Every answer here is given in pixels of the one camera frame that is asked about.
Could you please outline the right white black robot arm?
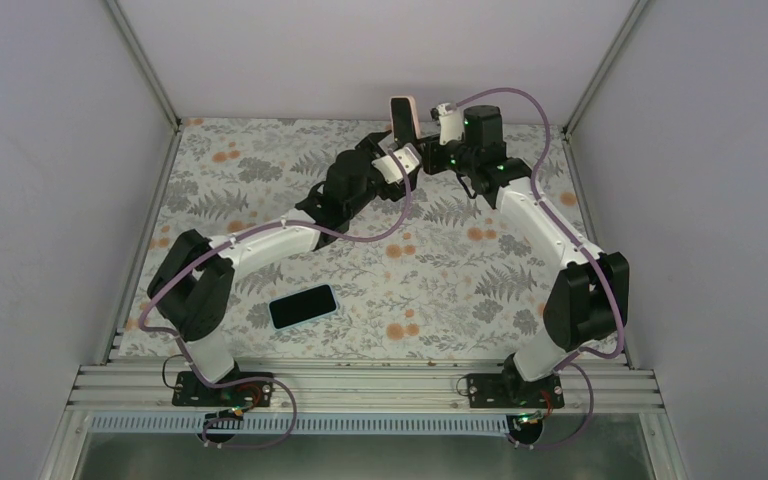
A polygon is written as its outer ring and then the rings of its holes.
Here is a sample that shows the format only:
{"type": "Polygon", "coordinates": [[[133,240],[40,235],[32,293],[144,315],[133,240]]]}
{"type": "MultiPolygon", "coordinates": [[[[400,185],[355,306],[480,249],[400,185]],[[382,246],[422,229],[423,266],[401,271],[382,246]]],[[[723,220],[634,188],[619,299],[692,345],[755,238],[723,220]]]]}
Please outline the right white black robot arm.
{"type": "Polygon", "coordinates": [[[556,273],[543,331],[505,360],[496,381],[509,404],[525,407],[552,392],[557,372],[579,354],[597,355],[593,342],[614,335],[609,355],[623,351],[630,267],[621,253],[607,254],[579,234],[545,199],[536,168],[508,155],[498,107],[443,103],[431,117],[440,132],[420,141],[424,171],[454,172],[471,197],[483,197],[526,233],[556,273]]]}

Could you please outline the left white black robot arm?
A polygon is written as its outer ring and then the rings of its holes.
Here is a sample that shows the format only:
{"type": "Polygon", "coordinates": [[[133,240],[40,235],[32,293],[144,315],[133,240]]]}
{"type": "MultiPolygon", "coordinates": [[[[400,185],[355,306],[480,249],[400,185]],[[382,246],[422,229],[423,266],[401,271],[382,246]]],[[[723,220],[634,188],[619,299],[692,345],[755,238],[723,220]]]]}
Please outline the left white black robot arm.
{"type": "Polygon", "coordinates": [[[402,200],[396,222],[406,220],[421,155],[411,144],[383,151],[376,143],[383,136],[370,134],[339,153],[324,180],[278,220],[214,237],[188,230],[175,240],[149,283],[146,309],[169,321],[165,333],[212,404],[226,404],[238,391],[238,367],[220,331],[236,277],[350,240],[351,221],[375,198],[402,200]]]}

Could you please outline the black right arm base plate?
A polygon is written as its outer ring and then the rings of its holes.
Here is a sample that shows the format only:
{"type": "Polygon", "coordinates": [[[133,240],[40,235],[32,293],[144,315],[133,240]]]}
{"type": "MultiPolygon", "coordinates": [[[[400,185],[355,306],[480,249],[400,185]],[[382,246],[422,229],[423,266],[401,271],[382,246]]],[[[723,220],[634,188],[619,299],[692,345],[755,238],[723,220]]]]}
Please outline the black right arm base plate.
{"type": "Polygon", "coordinates": [[[461,377],[456,392],[477,409],[540,409],[565,406],[558,375],[533,382],[507,379],[501,373],[471,373],[461,377]]]}

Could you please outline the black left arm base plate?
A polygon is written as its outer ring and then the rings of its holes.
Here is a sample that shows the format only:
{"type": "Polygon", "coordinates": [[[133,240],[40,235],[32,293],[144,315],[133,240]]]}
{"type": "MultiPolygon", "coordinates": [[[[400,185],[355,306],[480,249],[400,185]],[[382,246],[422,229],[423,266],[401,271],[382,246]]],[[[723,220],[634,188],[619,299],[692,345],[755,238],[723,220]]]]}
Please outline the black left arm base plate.
{"type": "Polygon", "coordinates": [[[171,403],[177,407],[210,407],[216,409],[248,409],[268,407],[274,387],[269,372],[233,372],[224,382],[247,378],[246,382],[221,389],[205,386],[192,371],[177,375],[171,403]]]}

